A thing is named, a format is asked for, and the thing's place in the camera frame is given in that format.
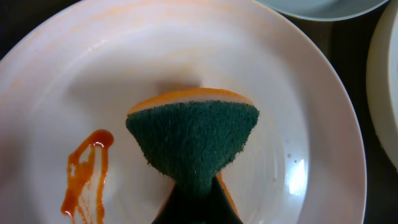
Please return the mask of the green orange sponge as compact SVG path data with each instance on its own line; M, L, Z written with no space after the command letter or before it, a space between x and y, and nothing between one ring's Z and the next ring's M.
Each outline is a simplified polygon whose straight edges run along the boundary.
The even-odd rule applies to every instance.
M205 198L212 178L243 151L258 119L245 96L194 88L138 103L128 111L126 127L152 167L189 197Z

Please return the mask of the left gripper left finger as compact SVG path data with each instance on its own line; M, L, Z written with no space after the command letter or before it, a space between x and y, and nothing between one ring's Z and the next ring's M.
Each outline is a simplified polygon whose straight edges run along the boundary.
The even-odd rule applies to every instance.
M194 224L197 217L198 200L189 196L177 184L168 199L154 218L152 224Z

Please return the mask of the white plate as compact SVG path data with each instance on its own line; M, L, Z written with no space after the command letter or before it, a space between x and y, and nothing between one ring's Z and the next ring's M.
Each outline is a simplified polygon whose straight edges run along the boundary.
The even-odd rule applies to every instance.
M125 127L135 104L227 89L260 112L223 172L244 223L362 223L363 141L348 94L316 45L254 1L82 1L1 60L1 222L69 223L68 156L114 136L105 223L150 223L173 182Z
M366 67L366 92L376 135L397 167L397 0L392 0L374 30Z

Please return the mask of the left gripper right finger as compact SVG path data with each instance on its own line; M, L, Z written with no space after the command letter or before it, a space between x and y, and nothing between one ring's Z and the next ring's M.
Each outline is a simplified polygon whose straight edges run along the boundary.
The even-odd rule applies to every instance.
M205 224L243 224L230 205L219 182L212 178L211 190L201 205Z

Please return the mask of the pale blue plate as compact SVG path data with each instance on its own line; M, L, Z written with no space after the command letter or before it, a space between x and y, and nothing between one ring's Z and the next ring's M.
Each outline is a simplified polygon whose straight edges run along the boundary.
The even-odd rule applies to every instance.
M257 0L279 13L309 21L343 21L366 14L388 0Z

